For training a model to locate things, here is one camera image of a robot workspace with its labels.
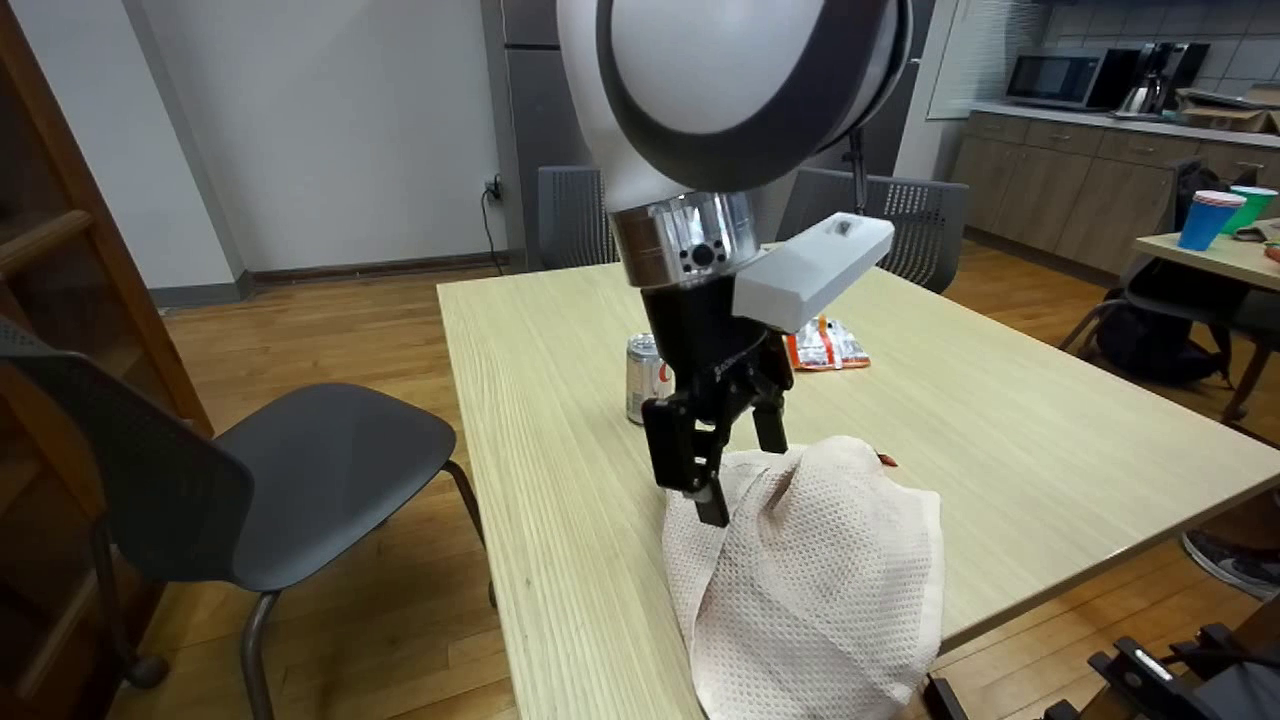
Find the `crumpled towel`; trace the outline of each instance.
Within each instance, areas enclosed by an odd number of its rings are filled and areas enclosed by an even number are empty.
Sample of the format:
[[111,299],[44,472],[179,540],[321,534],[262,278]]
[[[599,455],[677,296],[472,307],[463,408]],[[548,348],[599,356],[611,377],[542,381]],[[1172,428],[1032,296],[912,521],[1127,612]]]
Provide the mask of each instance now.
[[851,436],[721,467],[728,528],[683,494],[670,593],[711,720],[898,715],[939,646],[939,498]]

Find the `chair backrest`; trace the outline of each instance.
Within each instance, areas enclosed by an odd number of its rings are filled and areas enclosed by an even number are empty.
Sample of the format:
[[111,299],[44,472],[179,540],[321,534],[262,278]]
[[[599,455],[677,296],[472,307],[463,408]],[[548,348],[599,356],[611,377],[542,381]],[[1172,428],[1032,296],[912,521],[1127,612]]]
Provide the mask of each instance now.
[[0,363],[33,381],[89,441],[116,549],[158,581],[225,581],[253,477],[203,436],[77,350],[0,318]]
[[846,166],[800,166],[780,234],[797,234],[833,212],[886,216],[898,234],[881,269],[943,293],[959,269],[965,190],[965,184],[900,177],[868,177],[866,190],[855,190]]

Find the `floor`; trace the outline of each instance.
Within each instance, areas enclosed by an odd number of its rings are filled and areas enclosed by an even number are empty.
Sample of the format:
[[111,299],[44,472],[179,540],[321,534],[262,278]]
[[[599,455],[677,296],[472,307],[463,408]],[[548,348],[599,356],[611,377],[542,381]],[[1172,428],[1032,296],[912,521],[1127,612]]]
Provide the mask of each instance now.
[[[246,304],[168,310],[168,326],[216,428],[312,381],[373,382],[461,422],[437,284],[489,273],[472,264],[286,278]],[[968,243],[950,296],[1058,342],[1100,299],[1100,284]],[[1249,428],[1272,442],[1276,381],[1267,370],[1249,410]],[[1207,381],[1175,399],[1214,415],[1228,388]],[[171,674],[158,693],[121,687],[111,715],[246,715],[236,630],[248,603],[236,587],[168,587],[144,651],[168,656]],[[1086,659],[1116,635],[1162,646],[1252,606],[1255,599],[1207,581],[1175,545],[1156,545],[943,651],[937,672],[976,720],[1039,715],[1053,698],[1086,704],[1097,693]],[[518,715],[486,553],[447,481],[280,603],[267,674],[280,720]]]

